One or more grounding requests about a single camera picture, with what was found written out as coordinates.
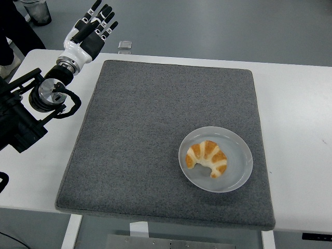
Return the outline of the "white-black robot hand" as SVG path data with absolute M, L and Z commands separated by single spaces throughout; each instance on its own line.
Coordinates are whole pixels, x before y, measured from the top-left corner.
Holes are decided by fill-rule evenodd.
M 99 55 L 106 39 L 118 25 L 115 21 L 107 26 L 115 13 L 108 4 L 98 10 L 101 3 L 96 1 L 64 40 L 64 51 L 59 55 L 57 65 L 68 68 L 73 74 L 78 74 L 85 64 Z

